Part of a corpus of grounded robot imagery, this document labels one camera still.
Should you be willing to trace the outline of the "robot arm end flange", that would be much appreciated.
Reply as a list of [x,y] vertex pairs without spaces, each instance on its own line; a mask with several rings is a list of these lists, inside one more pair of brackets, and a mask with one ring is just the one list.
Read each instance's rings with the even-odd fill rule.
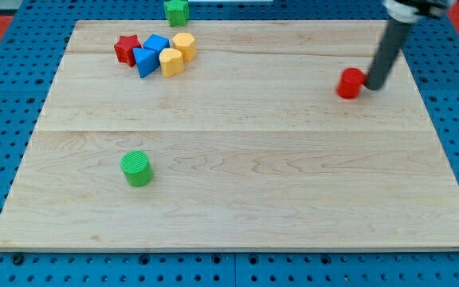
[[414,24],[423,18],[442,18],[456,0],[383,0],[382,3],[394,20]]

